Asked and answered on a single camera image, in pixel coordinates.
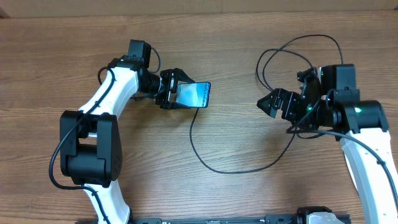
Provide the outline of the blue Galaxy smartphone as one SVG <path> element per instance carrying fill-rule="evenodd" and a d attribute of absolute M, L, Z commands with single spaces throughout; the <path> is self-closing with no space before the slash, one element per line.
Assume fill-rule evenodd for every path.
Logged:
<path fill-rule="evenodd" d="M 207 108 L 210 90 L 210 82 L 179 84 L 175 102 L 189 108 Z"/>

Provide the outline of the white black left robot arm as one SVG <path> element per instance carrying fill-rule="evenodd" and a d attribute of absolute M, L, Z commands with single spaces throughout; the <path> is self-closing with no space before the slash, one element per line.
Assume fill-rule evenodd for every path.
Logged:
<path fill-rule="evenodd" d="M 170 96 L 178 82 L 194 81 L 179 68 L 150 72 L 153 48 L 132 39 L 126 55 L 107 66 L 106 78 L 77 111 L 60 117 L 60 142 L 50 159 L 49 179 L 62 190 L 83 190 L 97 213 L 97 223 L 134 223 L 118 182 L 123 163 L 118 118 L 137 93 L 164 110 L 175 110 Z"/>

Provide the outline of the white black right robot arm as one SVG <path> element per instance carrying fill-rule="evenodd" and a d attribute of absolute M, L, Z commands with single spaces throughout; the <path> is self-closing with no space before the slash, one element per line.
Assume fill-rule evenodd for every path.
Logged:
<path fill-rule="evenodd" d="M 397 223 L 397 170 L 380 102 L 361 100 L 353 64 L 298 72 L 301 93 L 272 90 L 257 102 L 270 117 L 282 111 L 287 132 L 330 135 L 340 143 L 366 223 Z"/>

